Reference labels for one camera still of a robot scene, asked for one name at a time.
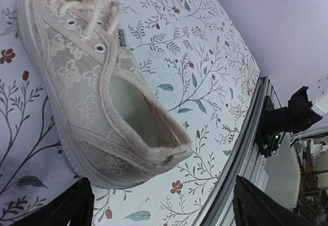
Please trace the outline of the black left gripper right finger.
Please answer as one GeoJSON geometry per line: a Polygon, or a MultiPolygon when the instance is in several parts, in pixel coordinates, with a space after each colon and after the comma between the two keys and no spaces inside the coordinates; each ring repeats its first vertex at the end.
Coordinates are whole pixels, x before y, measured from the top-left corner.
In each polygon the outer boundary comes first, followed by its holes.
{"type": "Polygon", "coordinates": [[[236,176],[233,197],[236,225],[315,225],[284,208],[244,177],[236,176]]]}

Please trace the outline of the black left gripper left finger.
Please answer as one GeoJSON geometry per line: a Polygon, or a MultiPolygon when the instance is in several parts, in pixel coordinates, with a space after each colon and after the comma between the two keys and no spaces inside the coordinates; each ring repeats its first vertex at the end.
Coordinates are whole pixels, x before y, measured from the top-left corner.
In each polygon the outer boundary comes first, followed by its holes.
{"type": "Polygon", "coordinates": [[[92,225],[94,194],[88,178],[82,177],[50,203],[12,225],[92,225]]]}

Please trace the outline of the white lace sneaker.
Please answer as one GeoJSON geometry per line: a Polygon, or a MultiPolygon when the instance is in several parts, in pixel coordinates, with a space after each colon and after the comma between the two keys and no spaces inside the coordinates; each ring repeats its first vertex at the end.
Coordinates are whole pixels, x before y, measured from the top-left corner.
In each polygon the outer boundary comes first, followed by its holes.
{"type": "Polygon", "coordinates": [[[67,1],[17,0],[23,44],[44,82],[55,126],[75,172],[100,188],[129,189],[175,168],[192,155],[183,127],[148,88],[125,31],[107,33],[116,11],[109,0],[92,34],[80,36],[91,10],[67,1]]]}

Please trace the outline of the white shoelace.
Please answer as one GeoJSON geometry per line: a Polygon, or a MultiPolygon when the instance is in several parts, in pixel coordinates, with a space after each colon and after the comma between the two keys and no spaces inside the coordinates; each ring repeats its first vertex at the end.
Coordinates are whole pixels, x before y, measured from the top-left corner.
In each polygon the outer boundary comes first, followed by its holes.
{"type": "MultiPolygon", "coordinates": [[[[47,0],[46,4],[48,7],[54,6],[57,2],[62,0],[47,0]]],[[[109,22],[109,26],[107,29],[107,33],[112,35],[114,30],[117,28],[119,23],[119,19],[122,14],[122,6],[118,1],[109,0],[109,6],[114,7],[116,9],[112,20],[109,22]]],[[[83,3],[79,1],[67,1],[66,3],[62,4],[58,9],[58,16],[63,16],[66,11],[70,8],[76,8],[77,10],[91,10],[92,15],[90,20],[88,21],[86,27],[80,31],[80,36],[87,39],[91,36],[95,26],[97,25],[98,18],[101,14],[101,10],[103,8],[103,0],[95,0],[95,4],[91,3],[83,3]]]]}

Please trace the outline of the floral patterned table mat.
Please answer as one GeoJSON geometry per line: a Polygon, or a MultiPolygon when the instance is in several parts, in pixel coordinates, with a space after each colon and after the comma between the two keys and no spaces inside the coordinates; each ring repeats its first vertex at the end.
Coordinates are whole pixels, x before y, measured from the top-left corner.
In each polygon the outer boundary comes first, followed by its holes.
{"type": "MultiPolygon", "coordinates": [[[[125,190],[94,188],[93,225],[194,225],[240,135],[259,68],[217,0],[118,0],[136,65],[192,140],[175,169],[125,190]]],[[[79,176],[25,50],[16,0],[1,0],[1,225],[49,203],[79,176]]]]}

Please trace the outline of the aluminium front rail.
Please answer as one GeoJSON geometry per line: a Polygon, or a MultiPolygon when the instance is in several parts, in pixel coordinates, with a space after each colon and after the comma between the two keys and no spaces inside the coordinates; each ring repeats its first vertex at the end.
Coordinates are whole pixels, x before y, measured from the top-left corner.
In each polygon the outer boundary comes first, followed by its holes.
{"type": "Polygon", "coordinates": [[[275,91],[269,77],[258,79],[255,93],[251,100],[250,108],[244,119],[237,141],[232,149],[232,154],[225,163],[222,173],[211,191],[205,205],[200,210],[193,225],[233,225],[233,195],[236,176],[252,176],[247,172],[258,158],[258,149],[255,147],[256,131],[260,122],[262,107],[266,96],[276,99],[275,91]]]}

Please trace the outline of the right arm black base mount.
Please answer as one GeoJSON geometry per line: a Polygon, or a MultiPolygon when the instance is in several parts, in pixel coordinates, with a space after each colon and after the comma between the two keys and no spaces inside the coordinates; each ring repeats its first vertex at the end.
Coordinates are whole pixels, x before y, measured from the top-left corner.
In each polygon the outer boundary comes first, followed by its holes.
{"type": "Polygon", "coordinates": [[[324,94],[313,98],[308,86],[301,87],[288,101],[288,105],[275,108],[269,96],[264,98],[264,105],[256,131],[255,143],[261,155],[272,156],[279,148],[284,133],[300,133],[323,119],[327,109],[318,106],[324,94]]]}

